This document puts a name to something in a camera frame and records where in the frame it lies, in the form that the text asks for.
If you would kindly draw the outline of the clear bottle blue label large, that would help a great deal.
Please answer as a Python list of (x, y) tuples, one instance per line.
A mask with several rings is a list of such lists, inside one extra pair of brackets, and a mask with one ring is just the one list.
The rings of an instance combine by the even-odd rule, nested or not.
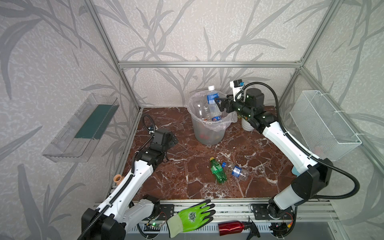
[(208, 87), (207, 101), (208, 108), (210, 111), (210, 118), (213, 122), (218, 122), (222, 119), (222, 112), (220, 111), (217, 103), (215, 102), (216, 98), (219, 98), (219, 92), (215, 89), (215, 86)]

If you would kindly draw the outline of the clear bottle red white label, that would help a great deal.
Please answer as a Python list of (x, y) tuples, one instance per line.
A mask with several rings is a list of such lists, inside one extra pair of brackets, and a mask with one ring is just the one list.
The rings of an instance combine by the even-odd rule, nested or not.
[(195, 115), (203, 120), (208, 121), (210, 119), (210, 112), (206, 104), (204, 104), (202, 101), (197, 101), (194, 103), (195, 108)]

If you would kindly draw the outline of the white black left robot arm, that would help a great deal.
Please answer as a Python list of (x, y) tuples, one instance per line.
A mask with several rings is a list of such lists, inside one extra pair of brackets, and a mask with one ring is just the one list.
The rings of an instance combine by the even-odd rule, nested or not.
[(115, 190), (94, 210), (87, 209), (81, 219), (80, 240), (123, 240), (127, 231), (154, 215), (160, 208), (157, 198), (145, 197), (130, 207), (134, 196), (178, 143), (172, 131), (153, 130), (147, 142), (134, 154), (130, 172)]

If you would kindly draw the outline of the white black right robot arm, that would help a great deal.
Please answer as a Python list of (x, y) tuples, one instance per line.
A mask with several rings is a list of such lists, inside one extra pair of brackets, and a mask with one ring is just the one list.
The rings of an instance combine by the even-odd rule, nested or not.
[[(298, 142), (284, 127), (279, 114), (265, 111), (264, 94), (254, 85), (269, 89), (275, 101), (275, 91), (262, 82), (244, 84), (242, 80), (230, 83), (233, 93), (225, 98), (214, 97), (213, 101), (221, 112), (236, 112), (252, 128), (272, 141), (291, 161), (299, 176), (282, 192), (269, 200), (267, 211), (271, 218), (279, 219), (292, 206), (299, 206), (311, 199), (341, 200), (350, 198), (360, 190), (360, 183), (353, 175), (334, 167), (329, 159), (320, 159)], [(338, 196), (319, 195), (319, 191), (329, 185), (332, 172), (338, 172), (354, 183), (354, 188)]]

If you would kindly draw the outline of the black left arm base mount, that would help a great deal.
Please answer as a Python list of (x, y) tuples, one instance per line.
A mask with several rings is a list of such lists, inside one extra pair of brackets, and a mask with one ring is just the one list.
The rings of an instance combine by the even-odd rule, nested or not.
[(154, 204), (154, 209), (149, 217), (145, 218), (144, 221), (166, 221), (171, 218), (175, 213), (175, 205), (174, 204), (166, 204), (161, 202), (160, 199), (152, 197), (150, 195), (145, 195), (143, 197), (144, 200), (149, 200)]

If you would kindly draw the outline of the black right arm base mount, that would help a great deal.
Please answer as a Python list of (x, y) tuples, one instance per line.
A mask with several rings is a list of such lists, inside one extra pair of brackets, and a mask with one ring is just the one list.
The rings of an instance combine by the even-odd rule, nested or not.
[(292, 207), (282, 211), (270, 207), (269, 204), (251, 204), (250, 210), (257, 221), (293, 221), (295, 210)]

